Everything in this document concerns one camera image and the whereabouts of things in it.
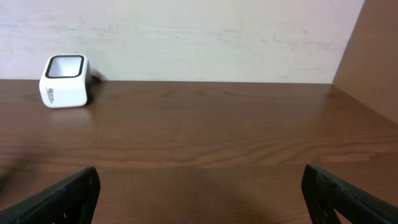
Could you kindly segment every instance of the wooden table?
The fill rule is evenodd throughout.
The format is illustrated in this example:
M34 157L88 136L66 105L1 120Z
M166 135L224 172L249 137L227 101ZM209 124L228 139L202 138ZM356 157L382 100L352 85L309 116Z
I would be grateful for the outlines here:
M52 110L0 81L0 209L86 166L93 223L310 223L313 163L398 205L398 129L330 85L103 82Z

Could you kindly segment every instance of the brown table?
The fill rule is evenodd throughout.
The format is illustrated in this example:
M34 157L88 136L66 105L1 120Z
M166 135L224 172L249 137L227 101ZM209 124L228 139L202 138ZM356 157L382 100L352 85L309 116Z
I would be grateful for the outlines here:
M95 166L93 223L310 223L313 163L398 205L397 126L330 85L103 82L52 110L0 81L0 209Z

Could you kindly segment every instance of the wall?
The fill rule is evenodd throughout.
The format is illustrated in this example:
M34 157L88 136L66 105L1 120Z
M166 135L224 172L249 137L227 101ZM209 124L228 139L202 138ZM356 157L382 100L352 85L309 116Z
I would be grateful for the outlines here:
M334 85L398 123L398 1L367 0Z
M85 54L109 80L331 83L363 0L0 2L0 78Z

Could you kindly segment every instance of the white wall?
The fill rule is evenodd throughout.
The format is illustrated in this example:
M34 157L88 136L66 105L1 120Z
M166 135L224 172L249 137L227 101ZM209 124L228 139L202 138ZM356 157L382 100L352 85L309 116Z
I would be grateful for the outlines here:
M85 54L108 80L331 83L364 0L0 1L0 78Z

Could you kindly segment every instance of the black rim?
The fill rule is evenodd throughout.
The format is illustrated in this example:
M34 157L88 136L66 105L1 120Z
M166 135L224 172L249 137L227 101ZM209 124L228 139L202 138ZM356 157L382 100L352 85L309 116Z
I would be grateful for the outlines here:
M53 61L54 58L56 58L56 57L80 57L80 58L81 58L81 61L80 61L79 74L77 74L77 75L75 75L75 76L72 76L72 77L50 77L50 76L49 76L49 72L50 72L50 68L51 68L51 65L52 65L52 61ZM83 70L83 62L84 62L84 60L85 60L84 57L81 56L81 55L56 55L56 56L53 56L53 57L51 57L50 63L49 63L49 65L48 65L48 67L47 67L47 70L45 71L45 76L46 76L47 78L75 78L75 77L78 77L79 75L81 75L81 71Z

